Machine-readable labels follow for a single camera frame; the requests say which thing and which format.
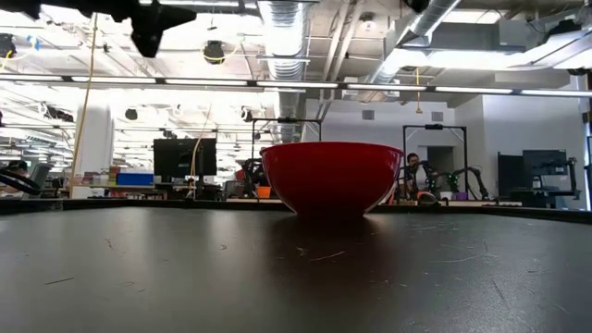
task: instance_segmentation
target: workbench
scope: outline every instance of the workbench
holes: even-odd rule
[[[588,213],[379,207],[313,221],[273,203],[10,207],[2,332],[592,331]]]

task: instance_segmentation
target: person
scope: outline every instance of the person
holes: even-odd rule
[[[437,172],[426,161],[420,161],[418,154],[408,154],[407,168],[405,169],[405,188],[410,197],[414,198],[419,191],[427,191],[428,175],[436,174]]]
[[[6,170],[22,177],[28,177],[27,162],[25,161],[12,161],[8,164]],[[10,186],[0,187],[0,197],[19,197],[22,196],[22,194],[22,191]]]

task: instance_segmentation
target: bowl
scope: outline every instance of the bowl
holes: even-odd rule
[[[285,143],[262,151],[267,179],[300,216],[359,217],[393,189],[402,151],[358,142]]]

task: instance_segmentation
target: monitor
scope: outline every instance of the monitor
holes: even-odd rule
[[[567,153],[565,150],[525,150],[524,171],[527,175],[567,176]]]
[[[197,139],[157,139],[154,140],[154,174],[174,178],[185,178],[191,173],[191,157]],[[203,174],[215,176],[217,173],[216,139],[202,139]],[[199,174],[200,154],[195,155],[195,174]]]

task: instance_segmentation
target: box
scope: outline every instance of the box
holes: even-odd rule
[[[117,174],[117,185],[154,186],[154,174]]]

